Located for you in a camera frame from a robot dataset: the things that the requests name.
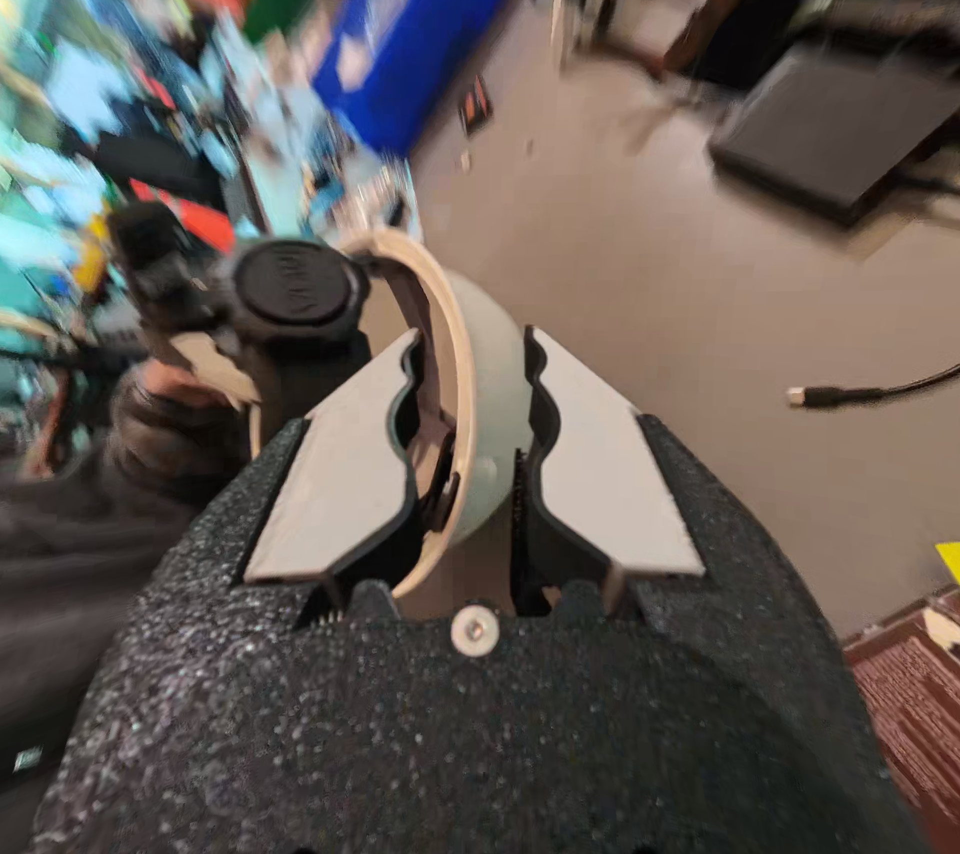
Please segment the person's left hand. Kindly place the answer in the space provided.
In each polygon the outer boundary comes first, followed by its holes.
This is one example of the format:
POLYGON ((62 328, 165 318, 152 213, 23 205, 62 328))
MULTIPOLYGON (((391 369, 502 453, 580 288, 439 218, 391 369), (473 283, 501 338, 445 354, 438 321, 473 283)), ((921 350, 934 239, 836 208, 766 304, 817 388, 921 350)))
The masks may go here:
POLYGON ((241 416, 226 395, 184 368, 151 358, 126 371, 113 400, 115 423, 130 418, 187 435, 235 432, 241 416))

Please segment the brown printed box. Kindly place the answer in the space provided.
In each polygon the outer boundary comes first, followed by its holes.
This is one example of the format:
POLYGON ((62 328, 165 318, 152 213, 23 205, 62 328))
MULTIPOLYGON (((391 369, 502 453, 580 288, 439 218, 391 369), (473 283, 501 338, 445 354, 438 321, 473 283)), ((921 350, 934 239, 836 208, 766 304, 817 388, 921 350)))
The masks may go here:
POLYGON ((896 787, 936 852, 959 851, 959 588, 843 643, 896 787))

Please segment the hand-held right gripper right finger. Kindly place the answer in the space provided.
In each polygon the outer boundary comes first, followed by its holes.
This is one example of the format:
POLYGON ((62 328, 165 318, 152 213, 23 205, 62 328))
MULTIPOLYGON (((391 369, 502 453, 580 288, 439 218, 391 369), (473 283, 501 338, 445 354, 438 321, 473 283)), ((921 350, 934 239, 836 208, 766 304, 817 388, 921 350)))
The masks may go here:
POLYGON ((525 329, 525 599, 592 585, 604 610, 639 582, 707 574, 636 406, 544 330, 525 329))

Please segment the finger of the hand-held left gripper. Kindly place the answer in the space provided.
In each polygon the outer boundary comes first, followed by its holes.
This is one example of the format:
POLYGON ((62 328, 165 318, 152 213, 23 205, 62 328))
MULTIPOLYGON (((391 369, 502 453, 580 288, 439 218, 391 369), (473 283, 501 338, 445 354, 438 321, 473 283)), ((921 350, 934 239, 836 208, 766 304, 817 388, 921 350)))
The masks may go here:
POLYGON ((209 333, 178 333, 170 338, 170 345, 186 361, 193 376, 204 387, 222 394, 235 410, 260 405, 254 380, 221 353, 209 333))

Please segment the blue plastic bin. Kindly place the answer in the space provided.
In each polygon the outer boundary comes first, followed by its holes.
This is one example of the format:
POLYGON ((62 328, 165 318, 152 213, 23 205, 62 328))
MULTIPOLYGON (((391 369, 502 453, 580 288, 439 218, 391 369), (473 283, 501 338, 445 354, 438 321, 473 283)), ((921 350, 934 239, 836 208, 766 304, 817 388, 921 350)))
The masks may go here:
POLYGON ((506 0, 342 0, 311 85, 348 132, 408 156, 506 0))

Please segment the person's left forearm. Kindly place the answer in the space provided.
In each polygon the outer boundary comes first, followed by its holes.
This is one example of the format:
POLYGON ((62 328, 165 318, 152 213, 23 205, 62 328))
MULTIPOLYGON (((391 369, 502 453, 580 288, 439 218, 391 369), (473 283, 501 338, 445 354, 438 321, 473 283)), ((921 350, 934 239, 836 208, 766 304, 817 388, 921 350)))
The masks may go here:
POLYGON ((227 405, 120 404, 78 462, 2 483, 2 647, 110 636, 132 596, 245 466, 227 405))

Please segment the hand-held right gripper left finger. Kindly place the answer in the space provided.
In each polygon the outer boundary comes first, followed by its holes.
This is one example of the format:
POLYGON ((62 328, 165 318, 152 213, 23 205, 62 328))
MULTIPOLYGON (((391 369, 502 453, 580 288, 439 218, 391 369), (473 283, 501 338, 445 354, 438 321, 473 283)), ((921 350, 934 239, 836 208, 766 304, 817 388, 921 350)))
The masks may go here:
POLYGON ((416 472, 400 422, 421 380, 421 332, 409 329, 319 402, 270 506, 244 584, 345 584, 413 521, 416 472))

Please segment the white hard hat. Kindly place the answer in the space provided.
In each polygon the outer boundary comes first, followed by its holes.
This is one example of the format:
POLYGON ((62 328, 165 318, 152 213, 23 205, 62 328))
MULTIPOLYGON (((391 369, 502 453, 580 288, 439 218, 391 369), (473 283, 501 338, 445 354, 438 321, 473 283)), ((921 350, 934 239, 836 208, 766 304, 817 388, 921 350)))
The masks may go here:
POLYGON ((291 445, 278 486, 252 535, 254 543, 306 431, 306 416, 409 329, 421 334, 413 407, 399 422, 414 466, 413 521, 344 584, 310 584, 323 608, 342 608, 356 584, 388 584, 403 598, 419 589, 442 557, 481 528, 511 491, 514 455, 531 440, 531 392, 520 327, 481 288, 441 267, 396 229, 329 247, 270 239, 232 259, 229 284, 239 352, 260 404, 249 407, 253 458, 287 426, 291 445))

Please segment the small black orange box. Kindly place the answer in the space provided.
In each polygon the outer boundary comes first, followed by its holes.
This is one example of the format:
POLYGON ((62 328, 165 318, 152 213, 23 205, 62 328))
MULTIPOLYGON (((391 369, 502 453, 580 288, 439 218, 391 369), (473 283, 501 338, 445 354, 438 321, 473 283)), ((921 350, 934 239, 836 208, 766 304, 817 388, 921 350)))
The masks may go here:
POLYGON ((458 116, 463 134, 468 139, 473 138, 485 128, 494 116, 494 107, 482 75, 476 74, 462 93, 458 104, 458 116))

